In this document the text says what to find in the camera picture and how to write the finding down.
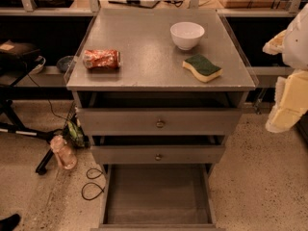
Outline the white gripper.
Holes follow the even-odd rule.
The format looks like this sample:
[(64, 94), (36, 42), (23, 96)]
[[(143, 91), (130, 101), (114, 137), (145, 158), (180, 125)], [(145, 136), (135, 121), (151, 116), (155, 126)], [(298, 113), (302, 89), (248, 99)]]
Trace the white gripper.
[(287, 27), (263, 46), (263, 52), (277, 55), (282, 52), (284, 64), (295, 70), (287, 78), (278, 77), (275, 85), (275, 104), (266, 129), (272, 133), (290, 130), (308, 111), (308, 4)]

